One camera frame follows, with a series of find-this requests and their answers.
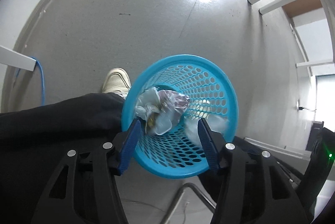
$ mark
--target blue cable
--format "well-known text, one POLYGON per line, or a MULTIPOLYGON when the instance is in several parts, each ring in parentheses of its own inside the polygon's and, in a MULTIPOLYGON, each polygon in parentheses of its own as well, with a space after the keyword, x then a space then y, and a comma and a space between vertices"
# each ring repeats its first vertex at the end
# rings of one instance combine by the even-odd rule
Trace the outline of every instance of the blue cable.
POLYGON ((34 57, 31 57, 31 58, 34 59, 34 60, 36 60, 36 65, 38 66, 38 68, 40 69, 40 72, 41 72, 41 84, 42 84, 42 102, 41 102, 41 106, 44 106, 45 105, 45 83, 44 83, 43 68, 42 68, 41 63, 38 61, 37 58, 34 58, 34 57))

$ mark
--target blue plastic basket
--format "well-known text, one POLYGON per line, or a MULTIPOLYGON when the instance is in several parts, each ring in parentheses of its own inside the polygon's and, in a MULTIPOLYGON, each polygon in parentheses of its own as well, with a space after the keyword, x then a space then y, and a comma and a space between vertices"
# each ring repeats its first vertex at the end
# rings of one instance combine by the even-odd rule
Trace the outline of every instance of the blue plastic basket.
MULTIPOLYGON (((224 133, 225 140, 233 140, 237 128, 238 106, 232 84, 214 63, 189 54, 161 59, 138 77, 123 106, 123 131, 128 129, 135 116, 138 96, 153 86, 189 95, 190 106, 185 117, 201 118, 206 113, 225 117, 228 124, 224 133)), ((173 179, 192 177, 208 169, 204 152, 187 139, 183 120, 164 135, 140 137, 134 157, 143 168, 155 175, 173 179)))

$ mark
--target brown panel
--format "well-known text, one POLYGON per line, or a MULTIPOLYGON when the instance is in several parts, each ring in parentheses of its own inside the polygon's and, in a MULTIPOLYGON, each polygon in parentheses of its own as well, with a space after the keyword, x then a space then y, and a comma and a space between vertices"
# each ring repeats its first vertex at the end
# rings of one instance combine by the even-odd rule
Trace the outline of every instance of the brown panel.
POLYGON ((293 18, 321 7, 322 4, 320 0, 296 0, 284 5, 283 10, 290 18, 293 18))

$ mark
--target silver screw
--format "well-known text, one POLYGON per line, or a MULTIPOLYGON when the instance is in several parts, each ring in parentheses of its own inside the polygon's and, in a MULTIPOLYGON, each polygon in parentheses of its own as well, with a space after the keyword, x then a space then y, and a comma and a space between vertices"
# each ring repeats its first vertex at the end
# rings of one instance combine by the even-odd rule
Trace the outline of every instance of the silver screw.
POLYGON ((262 151, 262 156, 263 156, 263 157, 265 157, 265 158, 269 158, 270 155, 271 155, 270 152, 268 152, 268 151, 266 151, 266 150, 262 151))
POLYGON ((232 143, 226 143, 226 149, 233 150, 235 148, 235 145, 232 143))
POLYGON ((110 142, 107 142, 107 143, 104 143, 104 144, 103 144, 103 148, 104 148, 104 149, 110 149, 112 146, 113 146, 113 144, 110 143, 110 142))
POLYGON ((74 155, 76 155, 76 150, 69 150, 69 151, 67 152, 67 155, 68 155, 69 157, 73 157, 74 155))

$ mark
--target gray floor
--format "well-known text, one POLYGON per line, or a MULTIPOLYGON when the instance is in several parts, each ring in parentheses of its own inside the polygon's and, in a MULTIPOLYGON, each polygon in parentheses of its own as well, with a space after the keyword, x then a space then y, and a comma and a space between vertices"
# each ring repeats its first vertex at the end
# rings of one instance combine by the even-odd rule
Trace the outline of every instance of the gray floor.
MULTIPOLYGON (((156 60, 196 54, 216 63, 235 87, 238 136, 299 143, 308 129, 295 105, 307 100, 309 79, 306 70, 295 68, 303 59, 283 10, 258 13, 270 1, 51 0, 23 53, 43 65, 47 104, 98 92, 111 68, 124 68, 134 81, 156 60)), ((39 73, 20 73, 8 110, 39 104, 39 73)), ((156 177, 133 162, 118 184, 130 224, 157 223, 182 181, 156 177)), ((208 223, 209 211, 191 193, 185 200, 186 223, 208 223)), ((183 210, 181 203, 171 224, 182 223, 183 210)))

